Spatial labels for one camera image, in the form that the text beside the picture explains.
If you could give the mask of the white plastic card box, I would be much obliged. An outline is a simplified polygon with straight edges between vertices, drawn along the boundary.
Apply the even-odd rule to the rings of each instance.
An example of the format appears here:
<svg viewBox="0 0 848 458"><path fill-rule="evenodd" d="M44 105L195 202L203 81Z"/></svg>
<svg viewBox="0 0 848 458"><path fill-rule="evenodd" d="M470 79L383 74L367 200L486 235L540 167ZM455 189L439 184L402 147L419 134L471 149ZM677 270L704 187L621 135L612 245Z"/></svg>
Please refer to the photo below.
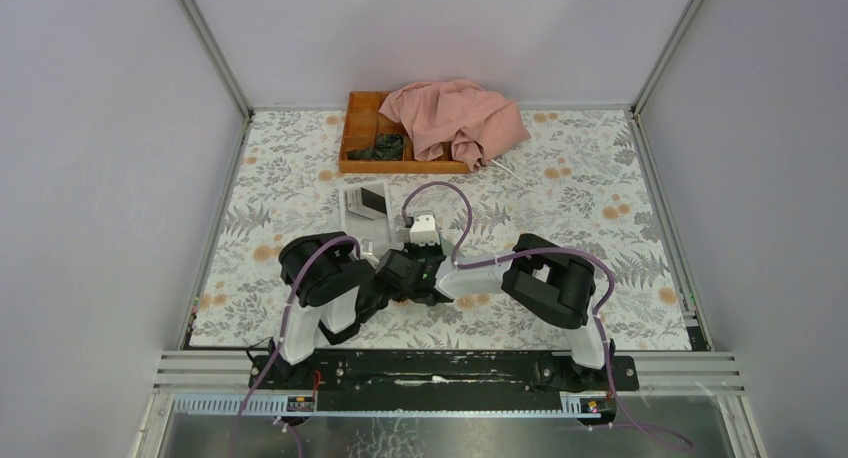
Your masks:
<svg viewBox="0 0 848 458"><path fill-rule="evenodd" d="M360 243L370 242L375 254L387 251L395 241L388 182L348 184L337 192L342 230Z"/></svg>

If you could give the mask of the green card holder wallet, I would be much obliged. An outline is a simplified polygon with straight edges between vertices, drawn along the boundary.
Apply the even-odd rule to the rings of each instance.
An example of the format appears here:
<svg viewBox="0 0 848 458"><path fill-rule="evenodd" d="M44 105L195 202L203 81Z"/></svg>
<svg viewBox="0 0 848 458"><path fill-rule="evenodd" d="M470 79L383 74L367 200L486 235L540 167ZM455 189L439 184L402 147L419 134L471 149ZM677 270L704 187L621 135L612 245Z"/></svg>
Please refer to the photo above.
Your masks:
<svg viewBox="0 0 848 458"><path fill-rule="evenodd" d="M457 249L456 244L453 241L451 241L450 239L441 238L440 244L441 244L443 254L446 255L447 257L451 257L453 255L456 255L456 256L459 255L459 253L456 251L456 249Z"/></svg>

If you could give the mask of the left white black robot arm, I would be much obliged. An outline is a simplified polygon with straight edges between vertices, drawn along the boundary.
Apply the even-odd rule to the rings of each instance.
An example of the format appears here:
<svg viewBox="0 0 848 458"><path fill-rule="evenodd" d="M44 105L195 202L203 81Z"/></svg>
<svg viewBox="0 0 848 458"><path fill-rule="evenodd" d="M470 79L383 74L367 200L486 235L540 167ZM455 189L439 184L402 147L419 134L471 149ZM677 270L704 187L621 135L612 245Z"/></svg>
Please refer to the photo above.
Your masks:
<svg viewBox="0 0 848 458"><path fill-rule="evenodd" d="M309 379L308 358L321 340L341 344L392 301L406 299L361 256L359 242L344 232L297 238L279 253L281 278L290 295L276 341L272 376L288 389Z"/></svg>

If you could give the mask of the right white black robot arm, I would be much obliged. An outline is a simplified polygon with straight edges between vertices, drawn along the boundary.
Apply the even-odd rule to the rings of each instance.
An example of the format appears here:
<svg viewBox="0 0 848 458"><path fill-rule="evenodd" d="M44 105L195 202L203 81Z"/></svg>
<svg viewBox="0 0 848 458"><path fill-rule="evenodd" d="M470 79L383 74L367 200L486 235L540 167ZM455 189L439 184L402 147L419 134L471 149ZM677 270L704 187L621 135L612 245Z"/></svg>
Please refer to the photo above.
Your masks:
<svg viewBox="0 0 848 458"><path fill-rule="evenodd" d="M597 390L612 378L612 345L597 314L616 279L594 255L525 233L499 254L461 258L440 246L406 244L385 259L383 272L401 296L434 306L466 295L505 294L563 331L579 385Z"/></svg>

